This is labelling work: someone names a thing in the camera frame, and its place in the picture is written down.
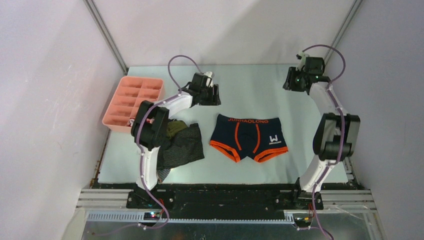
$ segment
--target dark green cloth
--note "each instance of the dark green cloth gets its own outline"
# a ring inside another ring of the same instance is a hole
[[[187,128],[187,124],[184,121],[170,121],[166,128],[166,137],[170,140],[172,139],[179,131]]]

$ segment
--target white table surface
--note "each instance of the white table surface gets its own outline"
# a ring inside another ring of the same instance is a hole
[[[219,84],[220,106],[194,106],[174,117],[188,125],[199,123],[205,158],[171,170],[164,183],[178,184],[276,184],[294,183],[313,158],[312,141],[321,116],[314,101],[305,93],[283,90],[290,65],[208,65],[203,72],[215,74]],[[177,82],[191,81],[194,66],[172,66]],[[130,67],[128,76],[161,78],[166,97],[177,93],[166,66]],[[209,146],[216,117],[270,119],[279,117],[288,152],[263,163],[246,157],[235,163]],[[127,133],[110,134],[98,176],[99,183],[134,183],[138,177],[140,150]],[[342,163],[326,183],[348,181]]]

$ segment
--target metal grate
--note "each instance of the metal grate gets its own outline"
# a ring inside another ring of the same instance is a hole
[[[90,211],[87,215],[88,222],[156,222],[156,220],[144,220],[145,212],[131,211]],[[285,219],[273,220],[251,220],[251,219],[182,219],[171,218],[170,223],[192,223],[192,224],[293,224],[294,218],[292,213],[285,213]]]
[[[138,223],[143,220],[143,215],[144,212],[91,211],[87,221]]]

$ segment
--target cable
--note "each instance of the cable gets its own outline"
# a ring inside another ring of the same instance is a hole
[[[309,226],[309,227],[298,227],[296,224],[293,224],[292,225],[297,231],[303,231],[303,230],[311,230],[311,229],[320,229],[319,227],[316,227],[316,226]],[[333,237],[333,235],[329,232],[329,231],[327,231],[327,230],[325,230],[325,229],[323,229],[324,231],[325,231],[325,233],[326,234],[328,234],[328,236],[330,237],[330,239],[331,240],[334,240],[334,237]]]
[[[315,217],[315,212],[313,211],[312,203],[309,203],[307,205],[307,215],[310,219],[313,219]]]
[[[191,57],[189,57],[189,56],[186,56],[186,55],[175,55],[175,56],[173,56],[170,60],[169,60],[169,62],[168,62],[168,73],[169,73],[169,76],[171,77],[171,79],[172,79],[172,81],[173,81],[173,83],[175,83],[175,85],[177,86],[177,88],[178,88],[178,94],[181,94],[181,92],[182,92],[182,89],[181,89],[181,86],[178,84],[178,82],[177,81],[175,81],[175,79],[174,79],[174,77],[172,76],[172,74],[171,74],[171,62],[174,60],[174,59],[176,59],[176,58],[186,58],[186,59],[188,59],[188,60],[190,60],[190,61],[192,61],[193,63],[194,63],[194,65],[196,66],[196,68],[197,68],[197,70],[201,73],[202,71],[200,70],[200,67],[198,66],[198,64],[191,58]]]
[[[334,103],[334,106],[336,108],[336,110],[338,111],[338,113],[340,114],[340,118],[341,118],[341,131],[340,131],[340,147],[338,149],[338,154],[337,154],[337,158],[335,163],[328,163],[327,166],[325,167],[324,171],[322,172],[322,175],[318,178],[318,180],[315,182],[313,189],[312,189],[312,210],[313,210],[313,214],[315,215],[315,219],[316,222],[318,223],[318,227],[313,227],[313,228],[317,228],[320,229],[322,234],[326,237],[329,237],[330,239],[334,240],[334,237],[331,235],[331,233],[329,233],[327,230],[325,230],[322,226],[321,226],[321,222],[320,219],[318,218],[318,214],[317,214],[317,208],[315,206],[315,191],[317,189],[317,186],[321,183],[321,181],[324,179],[324,176],[328,173],[328,171],[330,170],[330,166],[333,165],[337,165],[340,160],[342,159],[342,152],[343,152],[343,144],[345,141],[345,118],[344,118],[344,114],[342,111],[342,107],[339,105],[339,103],[336,101],[336,98],[334,97],[333,93],[330,90],[330,87],[333,85],[333,83],[339,79],[343,73],[345,72],[346,69],[346,60],[345,57],[343,56],[343,54],[335,49],[332,46],[329,45],[325,45],[325,44],[316,44],[316,45],[312,45],[310,47],[305,48],[302,52],[305,52],[309,49],[312,48],[316,48],[316,47],[324,47],[324,48],[328,48],[331,49],[333,51],[335,51],[340,57],[341,60],[343,61],[343,69],[341,70],[340,74],[337,75],[335,78],[333,78],[332,80],[330,80],[330,82],[328,82],[327,86],[326,86],[326,92],[328,93],[328,95],[330,96],[332,102]]]
[[[332,85],[337,79],[339,79],[342,75],[343,75],[343,73],[345,73],[345,69],[346,69],[346,60],[345,60],[345,57],[343,56],[343,54],[339,51],[339,50],[337,50],[337,49],[335,49],[334,47],[332,47],[332,46],[329,46],[329,45],[325,45],[325,44],[316,44],[316,45],[312,45],[312,46],[309,46],[309,47],[307,47],[307,48],[305,48],[305,49],[303,49],[303,51],[302,52],[305,52],[305,51],[307,51],[307,50],[309,50],[309,49],[313,49],[313,48],[316,48],[316,47],[324,47],[324,48],[328,48],[328,49],[331,49],[331,50],[333,50],[334,52],[336,52],[340,57],[341,57],[341,60],[343,61],[343,69],[341,70],[341,72],[340,72],[340,74],[339,75],[337,75],[335,78],[333,78],[330,82],[328,82],[328,85],[327,85],[327,88],[329,88],[330,87],[330,85]]]
[[[162,228],[163,226],[165,226],[168,222],[169,222],[169,220],[170,220],[170,213],[168,212],[168,210],[167,210],[167,208],[165,207],[165,205],[163,204],[163,201],[161,202],[161,201],[159,201],[157,198],[155,198],[154,196],[153,196],[153,194],[149,191],[149,189],[148,189],[148,187],[147,187],[147,185],[146,185],[146,182],[145,182],[145,180],[144,180],[144,175],[143,175],[143,156],[144,156],[144,150],[143,150],[143,147],[141,146],[141,144],[140,144],[140,141],[139,141],[139,139],[140,139],[140,135],[141,135],[141,133],[142,133],[142,129],[143,129],[143,125],[144,125],[144,123],[146,122],[146,119],[147,119],[147,117],[148,117],[148,115],[152,112],[152,110],[155,108],[155,107],[157,107],[157,106],[159,106],[159,105],[161,105],[161,104],[164,104],[165,102],[168,102],[168,101],[171,101],[171,100],[173,100],[173,99],[175,99],[175,98],[177,98],[178,96],[180,96],[181,95],[181,92],[182,92],[182,89],[181,89],[181,87],[180,87],[180,85],[178,84],[178,82],[174,79],[174,77],[172,76],[172,74],[171,74],[171,62],[174,60],[174,59],[176,59],[176,58],[186,58],[186,59],[189,59],[190,61],[192,61],[193,63],[194,63],[194,65],[196,66],[196,68],[197,68],[197,70],[199,71],[199,72],[202,72],[201,70],[200,70],[200,68],[199,68],[199,66],[198,66],[198,64],[191,58],[191,57],[189,57],[189,56],[186,56],[186,55],[176,55],[176,56],[173,56],[170,60],[169,60],[169,62],[168,62],[168,73],[169,73],[169,76],[170,76],[170,78],[172,79],[172,81],[175,83],[175,85],[178,87],[178,94],[176,94],[176,95],[173,95],[173,96],[171,96],[171,97],[168,97],[167,99],[165,99],[165,100],[162,100],[162,101],[159,101],[159,102],[157,102],[157,103],[155,103],[155,104],[153,104],[153,106],[151,106],[148,110],[147,110],[147,112],[146,112],[146,114],[143,116],[143,118],[142,118],[142,120],[141,120],[141,124],[140,124],[140,127],[138,128],[138,131],[137,131],[137,135],[136,135],[136,139],[137,139],[137,141],[135,141],[135,143],[137,144],[137,146],[140,148],[140,150],[141,150],[141,157],[140,157],[140,178],[141,178],[141,184],[143,185],[143,187],[144,187],[144,190],[147,192],[147,194],[162,208],[162,211],[163,212],[165,212],[165,214],[166,214],[166,220],[165,220],[165,222],[163,223],[163,224],[161,224],[161,225],[157,225],[158,223],[159,223],[159,220],[157,221],[157,223],[155,224],[155,225],[153,225],[153,226],[146,226],[146,225],[143,225],[143,224],[141,224],[141,223],[131,223],[131,224],[128,224],[128,225],[125,225],[125,226],[122,226],[122,227],[120,227],[120,228],[118,228],[118,229],[115,229],[115,230],[113,230],[113,231],[111,231],[111,232],[108,232],[108,233],[101,233],[101,234],[93,234],[93,235],[95,235],[95,236],[107,236],[107,235],[111,235],[111,234],[114,234],[114,233],[116,233],[116,232],[119,232],[120,230],[122,230],[122,229],[126,229],[126,228],[129,228],[129,227],[133,227],[133,226],[138,226],[138,227],[143,227],[143,229],[144,230],[146,230],[146,229],[160,229],[160,228]]]
[[[163,205],[165,204],[164,201],[162,200],[162,198],[158,198],[158,200],[160,201],[160,203],[162,203]],[[162,209],[162,211],[160,211],[160,214],[162,215],[164,213],[164,209]]]

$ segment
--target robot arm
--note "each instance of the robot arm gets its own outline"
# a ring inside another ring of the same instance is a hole
[[[308,54],[300,52],[297,58],[300,63],[297,67],[289,68],[283,88],[306,92],[314,100],[321,114],[321,121],[313,138],[312,147],[315,155],[306,172],[298,179],[296,183],[298,191],[294,196],[295,199],[310,199],[314,185],[317,185],[315,191],[319,192],[323,181],[336,165],[341,137],[344,141],[340,161],[353,154],[360,119],[357,115],[350,115],[340,104],[333,86],[329,85],[330,79],[323,75],[325,63],[321,57],[309,57]],[[340,136],[341,118],[344,118],[345,122],[344,136]]]
[[[182,88],[181,94],[169,101],[164,101],[156,106],[147,116],[144,123],[140,139],[137,139],[137,132],[141,126],[142,119],[146,112],[154,105],[153,102],[143,101],[138,109],[134,123],[131,127],[131,135],[134,142],[139,142],[143,148],[143,164],[140,170],[144,183],[151,190],[158,182],[156,174],[158,152],[161,144],[165,140],[169,118],[181,110],[188,109],[194,105],[217,106],[221,104],[218,84],[213,84],[213,73],[195,73],[191,82]],[[135,182],[144,189],[141,176]]]

